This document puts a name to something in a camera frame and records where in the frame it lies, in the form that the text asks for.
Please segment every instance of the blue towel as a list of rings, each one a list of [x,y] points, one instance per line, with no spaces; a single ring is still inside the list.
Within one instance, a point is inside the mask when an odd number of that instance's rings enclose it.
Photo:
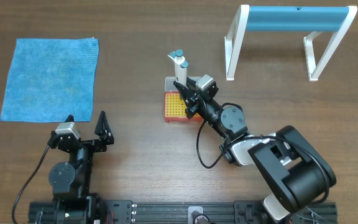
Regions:
[[[17,39],[1,121],[89,121],[97,39]]]

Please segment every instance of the wooden table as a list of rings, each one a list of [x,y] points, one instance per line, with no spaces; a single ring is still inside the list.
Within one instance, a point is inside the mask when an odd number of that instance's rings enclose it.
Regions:
[[[199,123],[166,123],[164,78],[173,75],[167,54],[183,49],[188,74],[209,74],[219,103],[244,108],[254,134],[296,127],[337,176],[329,201],[340,223],[358,223],[358,14],[318,82],[308,81],[303,33],[250,33],[234,82],[225,81],[224,36],[240,4],[299,5],[298,1],[0,1],[0,113],[16,38],[99,39],[92,121],[79,123],[84,139],[105,110],[116,143],[94,157],[91,190],[104,198],[146,202],[260,200],[270,189],[252,166],[221,161],[204,169],[195,152]],[[346,6],[358,1],[305,1],[306,6]],[[329,35],[314,42],[317,57]],[[0,122],[0,222],[37,165],[57,123]],[[219,154],[211,128],[201,135],[207,163]],[[17,208],[27,219],[31,201],[51,200],[51,167],[67,161],[50,150]]]

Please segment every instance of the metal frame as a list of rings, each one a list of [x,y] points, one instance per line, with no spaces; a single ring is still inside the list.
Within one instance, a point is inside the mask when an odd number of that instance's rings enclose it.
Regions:
[[[224,37],[224,52],[226,63],[226,80],[234,80],[234,72],[236,71],[237,62],[241,50],[244,33],[247,27],[249,16],[249,5],[241,5],[234,16],[230,25],[229,32]],[[305,45],[306,64],[308,66],[309,81],[317,81],[324,67],[327,65],[329,59],[335,52],[342,38],[346,34],[348,28],[353,22],[357,13],[357,6],[348,6],[349,12],[344,19],[341,27],[337,32],[333,33],[328,46],[321,57],[321,60],[316,65],[313,52],[313,39],[319,36],[322,32],[312,32],[310,35],[303,39]]]

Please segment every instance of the yellow grid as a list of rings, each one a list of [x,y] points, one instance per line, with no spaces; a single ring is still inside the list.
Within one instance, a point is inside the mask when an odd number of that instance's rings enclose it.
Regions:
[[[165,117],[169,118],[186,118],[186,104],[180,99],[179,93],[165,94]]]

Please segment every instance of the blue bar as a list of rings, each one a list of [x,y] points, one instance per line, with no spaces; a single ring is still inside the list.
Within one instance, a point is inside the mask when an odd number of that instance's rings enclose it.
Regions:
[[[336,32],[348,7],[250,6],[248,31]]]

